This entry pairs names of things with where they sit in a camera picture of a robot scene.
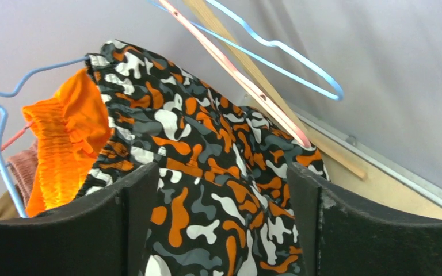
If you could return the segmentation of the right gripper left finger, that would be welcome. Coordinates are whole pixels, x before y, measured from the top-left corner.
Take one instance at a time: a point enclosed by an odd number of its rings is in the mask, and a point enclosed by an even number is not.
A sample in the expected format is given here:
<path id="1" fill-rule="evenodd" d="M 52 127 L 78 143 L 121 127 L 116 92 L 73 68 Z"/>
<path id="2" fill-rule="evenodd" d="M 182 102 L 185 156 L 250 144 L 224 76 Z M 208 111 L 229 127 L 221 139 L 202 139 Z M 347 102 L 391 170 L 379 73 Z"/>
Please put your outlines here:
<path id="1" fill-rule="evenodd" d="M 158 166 L 35 218 L 0 221 L 0 275 L 144 275 Z"/>

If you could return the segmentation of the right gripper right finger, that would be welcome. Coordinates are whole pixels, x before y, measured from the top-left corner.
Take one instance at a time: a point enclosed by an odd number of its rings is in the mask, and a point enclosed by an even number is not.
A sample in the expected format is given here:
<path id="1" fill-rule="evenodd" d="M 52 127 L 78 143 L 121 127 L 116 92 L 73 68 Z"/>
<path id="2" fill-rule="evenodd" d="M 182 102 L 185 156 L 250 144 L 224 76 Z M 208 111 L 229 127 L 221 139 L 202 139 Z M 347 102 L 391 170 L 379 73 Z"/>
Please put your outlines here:
<path id="1" fill-rule="evenodd" d="M 442 275 L 442 220 L 393 209 L 298 163 L 287 181 L 301 275 Z"/>

